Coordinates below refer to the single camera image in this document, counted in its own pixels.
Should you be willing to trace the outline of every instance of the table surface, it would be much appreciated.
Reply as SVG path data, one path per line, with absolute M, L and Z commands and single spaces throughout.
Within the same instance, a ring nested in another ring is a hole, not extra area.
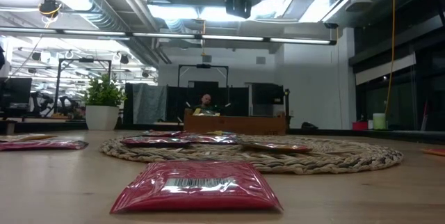
M 90 146 L 79 151 L 0 153 L 0 223 L 444 222 L 445 157 L 419 151 L 443 146 L 372 138 L 347 139 L 396 148 L 404 153 L 404 162 L 386 170 L 354 174 L 265 175 L 283 205 L 282 214 L 231 211 L 110 215 L 118 194 L 145 164 L 108 157 L 98 147 L 108 138 L 136 133 L 59 132 L 59 136 L 84 139 Z

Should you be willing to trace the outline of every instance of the vent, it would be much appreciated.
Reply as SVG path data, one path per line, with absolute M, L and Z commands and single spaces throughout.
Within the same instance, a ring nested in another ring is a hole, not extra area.
M 203 55 L 202 56 L 202 62 L 203 63 L 211 63 L 211 56 Z
M 257 57 L 257 65 L 265 65 L 266 57 Z

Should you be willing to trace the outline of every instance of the computer monitor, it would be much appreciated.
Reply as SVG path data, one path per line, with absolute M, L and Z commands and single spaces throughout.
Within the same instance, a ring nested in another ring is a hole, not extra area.
M 32 78 L 0 78 L 0 109 L 6 117 L 21 117 L 29 111 Z

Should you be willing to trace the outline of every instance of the white pot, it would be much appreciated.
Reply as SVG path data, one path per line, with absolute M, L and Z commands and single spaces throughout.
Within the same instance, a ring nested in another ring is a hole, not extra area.
M 87 106 L 86 124 L 89 130 L 113 130 L 118 122 L 116 106 Z

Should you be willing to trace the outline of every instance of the woven placemat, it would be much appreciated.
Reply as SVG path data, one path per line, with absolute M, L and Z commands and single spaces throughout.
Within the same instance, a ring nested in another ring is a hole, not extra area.
M 187 148 L 127 147 L 121 139 L 102 143 L 100 151 L 130 161 L 248 161 L 264 173 L 356 173 L 400 163 L 403 154 L 379 145 L 299 136 L 239 136 L 244 142 L 292 143 L 311 147 L 306 154 L 278 153 L 241 145 L 192 144 Z

